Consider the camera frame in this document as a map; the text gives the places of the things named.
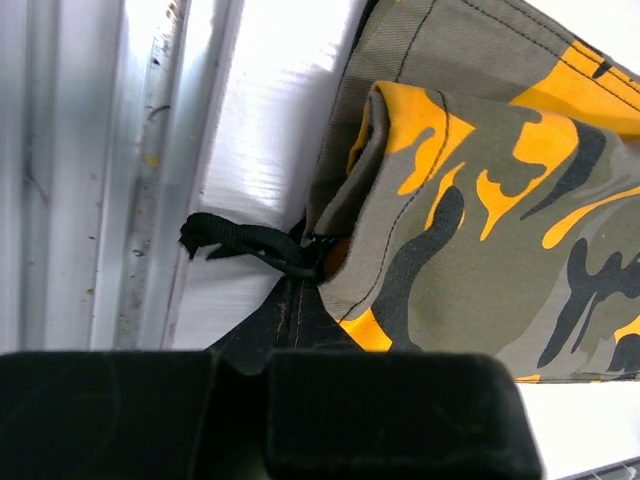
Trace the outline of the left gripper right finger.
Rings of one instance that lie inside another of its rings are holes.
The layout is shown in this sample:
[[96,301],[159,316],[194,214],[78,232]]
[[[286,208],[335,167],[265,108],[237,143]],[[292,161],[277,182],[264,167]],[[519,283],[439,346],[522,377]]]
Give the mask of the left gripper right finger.
[[478,354],[365,353],[313,286],[294,298],[292,344],[267,369],[275,479],[538,479],[520,394]]

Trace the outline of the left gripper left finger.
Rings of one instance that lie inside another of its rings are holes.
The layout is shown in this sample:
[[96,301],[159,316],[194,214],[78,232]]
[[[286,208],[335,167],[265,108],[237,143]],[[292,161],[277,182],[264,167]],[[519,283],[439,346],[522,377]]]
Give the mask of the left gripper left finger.
[[267,440],[279,281],[221,348],[1,359],[5,479],[285,479]]

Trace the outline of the olive yellow camouflage trousers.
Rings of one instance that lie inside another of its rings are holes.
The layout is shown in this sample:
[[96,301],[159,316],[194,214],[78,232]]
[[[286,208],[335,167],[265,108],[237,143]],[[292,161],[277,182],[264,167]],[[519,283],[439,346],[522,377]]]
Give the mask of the olive yellow camouflage trousers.
[[639,376],[639,78],[524,1],[376,1],[304,221],[190,215],[282,278],[214,344],[481,353],[520,382]]

